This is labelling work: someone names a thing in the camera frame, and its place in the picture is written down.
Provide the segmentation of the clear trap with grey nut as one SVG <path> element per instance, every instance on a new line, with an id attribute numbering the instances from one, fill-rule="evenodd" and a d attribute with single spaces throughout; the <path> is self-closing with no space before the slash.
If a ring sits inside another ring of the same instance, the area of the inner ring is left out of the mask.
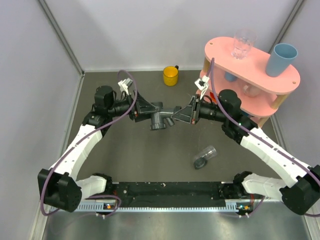
<path id="1" fill-rule="evenodd" d="M 204 168 L 208 161 L 215 158 L 217 155 L 217 150 L 212 145 L 207 146 L 193 158 L 192 163 L 194 169 L 199 170 Z"/>

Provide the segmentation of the grey plastic pipe fitting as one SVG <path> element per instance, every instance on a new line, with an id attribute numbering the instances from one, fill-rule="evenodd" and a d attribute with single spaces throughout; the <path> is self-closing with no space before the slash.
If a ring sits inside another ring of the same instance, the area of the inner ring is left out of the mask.
<path id="1" fill-rule="evenodd" d="M 157 107 L 158 111 L 150 115 L 150 130 L 162 130 L 167 127 L 166 123 L 172 127 L 175 125 L 172 115 L 178 112 L 182 107 L 175 106 L 174 108 L 164 108 L 162 102 L 152 102 Z"/>

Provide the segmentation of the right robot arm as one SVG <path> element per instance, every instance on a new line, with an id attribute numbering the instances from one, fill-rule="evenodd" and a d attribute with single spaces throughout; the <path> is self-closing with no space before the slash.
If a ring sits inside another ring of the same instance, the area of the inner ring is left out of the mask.
<path id="1" fill-rule="evenodd" d="M 222 90 L 216 104 L 194 95 L 190 103 L 174 113 L 174 120 L 195 125 L 200 119 L 222 123 L 230 139 L 259 157 L 278 179 L 244 171 L 234 177 L 233 192 L 239 198 L 257 194 L 282 202 L 297 215 L 306 215 L 320 199 L 320 167 L 296 159 L 272 141 L 258 125 L 244 115 L 241 100 L 230 89 Z"/>

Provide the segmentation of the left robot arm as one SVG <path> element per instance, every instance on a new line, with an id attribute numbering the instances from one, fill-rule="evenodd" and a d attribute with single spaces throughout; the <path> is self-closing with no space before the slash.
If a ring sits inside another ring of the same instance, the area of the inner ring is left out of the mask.
<path id="1" fill-rule="evenodd" d="M 85 116 L 78 133 L 60 159 L 50 169 L 42 169 L 38 176 L 41 204 L 73 212 L 80 202 L 94 195 L 109 198 L 114 191 L 108 177 L 95 173 L 78 180 L 78 173 L 93 150 L 117 120 L 129 116 L 139 122 L 149 119 L 159 107 L 146 101 L 138 92 L 117 100 L 111 86 L 96 89 L 94 104 Z"/>

